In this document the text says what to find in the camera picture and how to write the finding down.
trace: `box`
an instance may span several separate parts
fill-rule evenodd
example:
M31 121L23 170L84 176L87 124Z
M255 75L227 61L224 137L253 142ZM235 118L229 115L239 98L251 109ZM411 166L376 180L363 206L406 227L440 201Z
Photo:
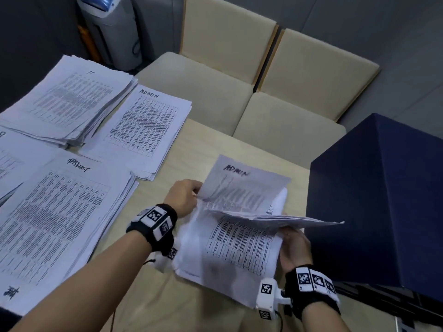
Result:
M311 163L314 264L334 281L443 301L443 140L372 114Z

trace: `person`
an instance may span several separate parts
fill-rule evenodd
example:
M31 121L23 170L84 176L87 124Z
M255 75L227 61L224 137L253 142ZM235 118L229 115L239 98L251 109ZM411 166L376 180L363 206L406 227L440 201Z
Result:
M170 245L171 231L159 234L160 229L154 229L155 226L152 231L139 230L137 226L140 219L147 216L151 220L158 218L163 221L163 216L168 215L164 218L165 222L174 224L177 218L190 214L196 207L196 194L201 186L201 182L189 179L175 182L163 204L142 211L137 221L130 224L126 234L66 279L11 331L100 331L149 254L156 250L162 251L164 244ZM283 229L283 234L280 261L287 276L299 266L312 265L310 244L304 234L289 228ZM349 331L338 312L322 301L315 301L302 310L302 323L306 332Z

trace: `hand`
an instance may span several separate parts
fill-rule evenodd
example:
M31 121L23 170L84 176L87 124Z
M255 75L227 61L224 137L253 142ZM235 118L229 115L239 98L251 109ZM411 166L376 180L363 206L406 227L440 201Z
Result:
M177 212L178 218L183 218L197 206L197 193L202 184L202 182L192 179L176 181L163 202Z
M284 235L280 249L280 263L285 273L303 264L313 264L311 243L300 229L283 227L280 232Z

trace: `stack of paper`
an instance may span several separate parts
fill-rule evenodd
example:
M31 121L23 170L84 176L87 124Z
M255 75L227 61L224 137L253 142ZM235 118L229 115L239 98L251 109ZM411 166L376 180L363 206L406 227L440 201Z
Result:
M19 315L85 265L136 187L129 170L60 152L0 208L0 306Z
M0 127L0 206L61 151L50 143Z
M152 181L191 104L138 85L79 153L96 161L125 165L137 177Z
M81 145L136 84L125 72L63 56L40 83L0 114L0 125L60 146Z
M255 307L260 281L274 277L282 243L278 227L325 224L278 216L289 182L287 177L219 156L197 195L190 220L179 228L172 261L175 273Z

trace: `wooden trim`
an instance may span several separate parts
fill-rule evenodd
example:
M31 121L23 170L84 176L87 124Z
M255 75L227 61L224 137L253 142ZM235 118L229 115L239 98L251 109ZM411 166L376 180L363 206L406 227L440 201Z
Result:
M271 49L272 42L274 41L275 35L277 34L278 24L275 24L274 30L272 31L271 37L269 38L268 45L266 46L266 50L264 51L263 57L261 58L260 65L258 66L257 73L252 81L252 86L255 86L257 83L258 76L260 75L261 69L263 68L264 61L266 61L266 57L268 56L269 50Z
M179 51L180 55L182 54L183 36L185 35L185 15L186 15L186 0L183 0L182 37L180 39L180 51Z
M354 101L360 96L360 94L363 93L363 91L369 86L370 83L372 83L372 81L375 79L375 77L378 76L378 74L380 73L381 69L378 68L377 72L375 72L373 74L373 76L368 80L368 82L362 87L362 89L352 98L352 100L349 102L349 104L346 106L346 108L341 111L341 113L337 116L337 118L334 120L334 122L337 122L338 119L341 118L341 116L348 110L348 108L354 103Z
M280 45L280 41L283 37L283 34L284 34L284 29L281 30L280 35L277 38L277 42L275 42L275 46L274 46L274 49L272 50L271 57L269 58L266 68L264 69L263 76L261 77L260 83L258 84L257 92L261 91L261 86L263 85L264 78L266 78L266 75L268 74L269 66L271 65L272 60L274 59L275 53Z

